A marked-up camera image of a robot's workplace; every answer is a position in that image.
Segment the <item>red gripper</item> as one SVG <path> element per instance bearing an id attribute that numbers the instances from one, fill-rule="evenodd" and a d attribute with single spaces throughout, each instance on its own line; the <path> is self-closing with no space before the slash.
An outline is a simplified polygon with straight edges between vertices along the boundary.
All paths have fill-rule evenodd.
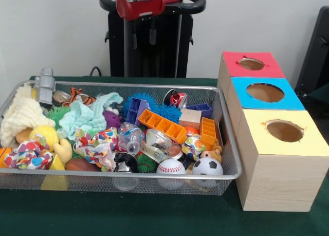
<path id="1" fill-rule="evenodd" d="M 116 0 L 119 16 L 131 21 L 132 48 L 137 48 L 137 20 L 144 16 L 161 15 L 166 7 L 165 0 Z M 156 44 L 156 19 L 151 19 L 150 44 Z"/>

